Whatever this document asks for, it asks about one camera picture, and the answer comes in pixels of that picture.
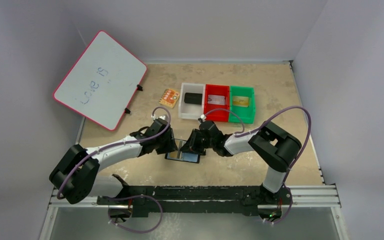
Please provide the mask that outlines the black leather card holder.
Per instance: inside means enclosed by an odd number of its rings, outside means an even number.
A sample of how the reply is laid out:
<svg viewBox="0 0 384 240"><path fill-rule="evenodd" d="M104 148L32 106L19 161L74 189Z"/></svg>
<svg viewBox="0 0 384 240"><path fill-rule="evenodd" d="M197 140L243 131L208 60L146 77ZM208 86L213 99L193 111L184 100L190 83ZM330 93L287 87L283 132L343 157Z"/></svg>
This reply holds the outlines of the black leather card holder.
<svg viewBox="0 0 384 240"><path fill-rule="evenodd" d="M200 162L200 155L194 153L187 153L180 151L180 148L186 143L186 140L175 138L175 143L178 150L166 153L164 158L166 160L178 161L184 163L198 164Z"/></svg>

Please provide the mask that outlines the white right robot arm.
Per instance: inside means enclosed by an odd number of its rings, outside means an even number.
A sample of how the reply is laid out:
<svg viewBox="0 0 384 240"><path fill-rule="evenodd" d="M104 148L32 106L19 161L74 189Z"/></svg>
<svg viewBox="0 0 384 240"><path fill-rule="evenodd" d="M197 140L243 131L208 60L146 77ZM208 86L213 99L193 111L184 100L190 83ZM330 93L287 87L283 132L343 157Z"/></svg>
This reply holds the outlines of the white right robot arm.
<svg viewBox="0 0 384 240"><path fill-rule="evenodd" d="M257 132L237 137L222 133L213 121L204 121L198 129L192 130L179 150L204 156L207 149L212 149L221 157L256 152L268 165L260 196L264 202L272 204L280 198L286 174L301 148L296 137L273 122Z"/></svg>

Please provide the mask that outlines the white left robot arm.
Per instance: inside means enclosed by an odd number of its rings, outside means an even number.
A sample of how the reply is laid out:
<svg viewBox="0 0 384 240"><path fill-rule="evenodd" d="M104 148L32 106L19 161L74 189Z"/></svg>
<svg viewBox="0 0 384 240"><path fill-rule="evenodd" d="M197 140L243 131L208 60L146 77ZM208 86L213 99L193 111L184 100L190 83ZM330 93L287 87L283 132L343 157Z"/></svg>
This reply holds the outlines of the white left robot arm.
<svg viewBox="0 0 384 240"><path fill-rule="evenodd" d="M124 160L152 152L165 155L177 149L170 123L159 117L150 126L106 145L89 148L72 145L51 171L49 181L58 190L58 199L77 204L86 197L105 194L99 189L106 185L97 179L100 171Z"/></svg>

